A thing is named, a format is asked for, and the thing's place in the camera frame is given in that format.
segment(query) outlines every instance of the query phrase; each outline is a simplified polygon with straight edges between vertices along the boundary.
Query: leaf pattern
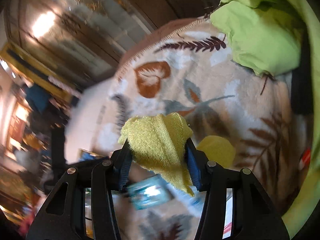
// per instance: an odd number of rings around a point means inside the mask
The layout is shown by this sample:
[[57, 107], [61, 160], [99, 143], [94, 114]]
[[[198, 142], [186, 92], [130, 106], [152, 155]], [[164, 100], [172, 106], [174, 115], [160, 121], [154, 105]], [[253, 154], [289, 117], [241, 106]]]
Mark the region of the leaf pattern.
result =
[[230, 137], [228, 128], [219, 117], [219, 114], [212, 109], [209, 104], [214, 101], [234, 97], [234, 95], [211, 98], [203, 102], [201, 99], [201, 91], [193, 82], [184, 79], [183, 87], [187, 99], [194, 106], [187, 107], [174, 100], [164, 100], [165, 114], [177, 112], [185, 117], [187, 123], [194, 132], [197, 142], [200, 142], [208, 135]]
[[175, 223], [169, 230], [169, 235], [165, 236], [163, 232], [160, 233], [159, 240], [176, 240], [179, 237], [179, 233], [181, 230], [179, 230], [180, 225]]
[[117, 115], [117, 123], [116, 125], [118, 126], [119, 133], [124, 126], [125, 122], [129, 119], [130, 116], [130, 111], [128, 111], [126, 99], [124, 98], [124, 95], [121, 94], [116, 94], [114, 95], [111, 100], [115, 100], [118, 104], [118, 115]]
[[191, 103], [196, 104], [201, 102], [200, 88], [198, 88], [193, 82], [189, 81], [188, 79], [184, 79], [183, 88], [186, 98], [188, 98]]
[[224, 35], [223, 40], [220, 40], [217, 37], [211, 36], [202, 41], [179, 41], [177, 43], [166, 43], [161, 46], [159, 49], [156, 49], [154, 53], [157, 53], [163, 49], [189, 49], [191, 51], [202, 52], [209, 50], [210, 52], [214, 49], [219, 50], [221, 47], [225, 49], [227, 46], [224, 42], [226, 35]]
[[171, 74], [167, 62], [150, 62], [134, 69], [140, 95], [154, 98], [161, 88], [161, 80]]
[[241, 140], [241, 141], [249, 147], [261, 148], [261, 149], [265, 149], [267, 147], [267, 145], [262, 144], [258, 141], [253, 141], [253, 140]]
[[235, 163], [233, 166], [236, 168], [242, 169], [242, 168], [250, 168], [252, 166], [252, 163], [249, 162], [239, 162]]
[[271, 131], [263, 129], [254, 129], [250, 128], [249, 131], [256, 137], [255, 139], [243, 139], [241, 140], [248, 147], [252, 147], [260, 153], [258, 154], [249, 154], [241, 152], [239, 155], [240, 161], [235, 166], [242, 168], [240, 164], [246, 164], [247, 160], [252, 159], [252, 156], [255, 157], [255, 161], [252, 167], [252, 171], [255, 170], [257, 165], [260, 168], [260, 178], [258, 178], [261, 184], [265, 187], [266, 191], [277, 198], [278, 196], [278, 178], [280, 171], [280, 156], [283, 156], [283, 159], [286, 165], [289, 165], [290, 159], [290, 150], [289, 144], [284, 136], [284, 129], [288, 128], [282, 120], [280, 113], [272, 114], [271, 118], [261, 117], [260, 120], [267, 125]]
[[262, 138], [262, 139], [264, 139], [266, 141], [273, 142], [273, 141], [276, 140], [275, 137], [271, 133], [269, 133], [269, 132], [267, 132], [265, 130], [259, 130], [259, 129], [250, 128], [249, 131], [252, 132], [255, 136], [257, 136], [259, 138]]
[[140, 224], [139, 229], [145, 240], [184, 240], [190, 232], [191, 218], [189, 215], [173, 215], [164, 220], [153, 211], [149, 211], [149, 225]]

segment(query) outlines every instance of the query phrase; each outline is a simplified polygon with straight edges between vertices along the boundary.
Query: brown leaf print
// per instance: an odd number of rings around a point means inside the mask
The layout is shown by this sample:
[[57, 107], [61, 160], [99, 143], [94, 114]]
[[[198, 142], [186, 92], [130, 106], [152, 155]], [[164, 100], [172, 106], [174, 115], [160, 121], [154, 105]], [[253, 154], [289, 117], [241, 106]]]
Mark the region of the brown leaf print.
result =
[[254, 158], [254, 157], [256, 157], [256, 155], [251, 155], [249, 153], [244, 153], [244, 152], [238, 153], [237, 156], [239, 156], [241, 158]]
[[214, 49], [219, 50], [221, 47], [225, 49], [227, 46], [224, 43], [224, 39], [226, 35], [224, 35], [223, 40], [220, 40], [217, 37], [211, 36], [203, 41], [179, 41], [177, 43], [167, 43], [161, 46], [159, 49], [156, 49], [154, 53], [157, 53], [163, 49], [189, 49], [191, 51], [198, 52], [202, 50], [202, 52], [206, 50], [213, 51]]
[[250, 146], [250, 147], [255, 147], [255, 148], [266, 148], [267, 145], [262, 144], [258, 141], [253, 141], [253, 140], [241, 140], [245, 145]]
[[203, 127], [203, 118], [203, 113], [199, 111], [186, 117], [186, 121], [190, 124], [190, 128], [198, 142], [207, 136], [206, 130]]
[[264, 162], [260, 162], [260, 170], [261, 170], [261, 184], [266, 187], [267, 186], [267, 168]]
[[163, 232], [160, 232], [160, 237], [159, 240], [176, 240], [179, 237], [180, 233], [180, 225], [177, 223], [174, 223], [173, 226], [171, 227], [168, 236], [165, 236]]
[[195, 92], [192, 91], [192, 89], [189, 88], [189, 93], [190, 96], [192, 98], [193, 101], [195, 101], [196, 103], [200, 102], [200, 98], [197, 96], [197, 94]]
[[145, 98], [154, 98], [161, 88], [161, 80], [171, 74], [167, 62], [151, 62], [135, 70], [136, 82], [140, 95]]
[[181, 116], [185, 117], [187, 114], [190, 114], [191, 112], [193, 112], [196, 108], [192, 108], [190, 110], [186, 110], [186, 111], [177, 111], [178, 114], [180, 114]]
[[[284, 134], [288, 124], [282, 119], [281, 114], [272, 114], [270, 118], [260, 118], [266, 124], [269, 130], [253, 129], [249, 131], [255, 135], [258, 140], [248, 139], [241, 140], [245, 145], [253, 147], [257, 150], [257, 154], [253, 153], [255, 161], [252, 165], [252, 171], [259, 167], [261, 184], [264, 186], [267, 193], [274, 199], [278, 199], [279, 171], [281, 170], [280, 157], [284, 159], [286, 165], [290, 160], [289, 143]], [[247, 153], [239, 155], [237, 165], [238, 168], [243, 168], [240, 164], [246, 164], [252, 158]]]
[[250, 168], [252, 166], [252, 163], [239, 162], [239, 163], [235, 163], [233, 166], [236, 167], [236, 168], [240, 168], [240, 169], [242, 169], [242, 168]]
[[290, 158], [289, 145], [288, 145], [287, 140], [283, 136], [281, 136], [280, 145], [281, 145], [284, 161], [288, 165], [289, 164], [289, 158]]
[[267, 126], [269, 126], [273, 131], [277, 132], [277, 125], [274, 122], [263, 117], [261, 117], [260, 120], [263, 121]]
[[206, 113], [205, 120], [209, 124], [211, 129], [213, 129], [215, 133], [219, 136], [230, 137], [228, 128], [219, 117], [218, 112], [210, 107], [203, 107], [203, 108], [204, 108], [203, 112]]
[[269, 132], [264, 131], [264, 130], [259, 130], [259, 129], [252, 129], [250, 128], [249, 131], [251, 131], [255, 136], [262, 138], [266, 141], [275, 141], [276, 138]]
[[266, 84], [267, 84], [268, 79], [270, 79], [273, 82], [275, 81], [274, 77], [272, 75], [270, 75], [270, 74], [264, 74], [264, 76], [266, 77], [266, 79], [264, 81], [264, 84], [263, 84], [263, 87], [262, 87], [260, 95], [262, 95], [262, 93], [264, 92], [264, 89], [266, 88]]
[[269, 149], [267, 150], [267, 157], [268, 157], [268, 169], [270, 173], [271, 184], [273, 185], [274, 178], [276, 177], [276, 169], [275, 169], [274, 161], [272, 158], [272, 154]]

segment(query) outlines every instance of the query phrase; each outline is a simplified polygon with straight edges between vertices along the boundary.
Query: ceiling light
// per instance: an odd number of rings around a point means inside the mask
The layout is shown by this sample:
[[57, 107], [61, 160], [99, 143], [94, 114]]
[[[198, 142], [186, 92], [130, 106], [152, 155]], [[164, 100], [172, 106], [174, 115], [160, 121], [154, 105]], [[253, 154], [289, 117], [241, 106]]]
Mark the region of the ceiling light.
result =
[[54, 25], [55, 14], [53, 12], [47, 12], [41, 14], [32, 27], [33, 35], [36, 38], [40, 38], [46, 34], [50, 28]]
[[0, 64], [5, 71], [7, 71], [7, 69], [9, 69], [8, 64], [4, 60], [0, 60]]

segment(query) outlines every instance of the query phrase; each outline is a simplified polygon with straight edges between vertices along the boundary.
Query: orange heart-shaped leaf print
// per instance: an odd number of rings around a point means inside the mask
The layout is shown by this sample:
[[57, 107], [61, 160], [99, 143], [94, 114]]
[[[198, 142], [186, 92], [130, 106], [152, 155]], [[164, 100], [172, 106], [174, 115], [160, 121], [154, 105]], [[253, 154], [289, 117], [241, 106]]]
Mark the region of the orange heart-shaped leaf print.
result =
[[171, 74], [167, 62], [150, 62], [135, 70], [136, 82], [140, 95], [145, 98], [154, 98], [161, 88], [161, 80]]

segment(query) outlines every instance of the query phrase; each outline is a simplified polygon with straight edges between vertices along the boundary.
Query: light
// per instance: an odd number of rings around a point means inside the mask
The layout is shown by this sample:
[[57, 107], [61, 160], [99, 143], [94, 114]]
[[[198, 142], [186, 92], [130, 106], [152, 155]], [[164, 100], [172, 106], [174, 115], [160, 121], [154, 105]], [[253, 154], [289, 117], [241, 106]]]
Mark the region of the light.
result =
[[151, 186], [145, 189], [144, 193], [148, 196], [148, 197], [152, 197], [152, 196], [157, 196], [159, 194], [161, 194], [160, 190], [157, 189], [156, 186]]
[[8, 64], [7, 64], [4, 60], [1, 60], [1, 61], [0, 61], [0, 64], [1, 64], [1, 66], [3, 67], [3, 69], [4, 69], [5, 71], [7, 71], [7, 69], [9, 69]]
[[47, 33], [50, 28], [54, 25], [54, 19], [56, 18], [53, 12], [47, 12], [41, 14], [32, 27], [33, 35], [36, 38], [40, 38]]
[[29, 112], [21, 105], [18, 105], [17, 110], [15, 112], [16, 117], [20, 118], [23, 121], [27, 121]]

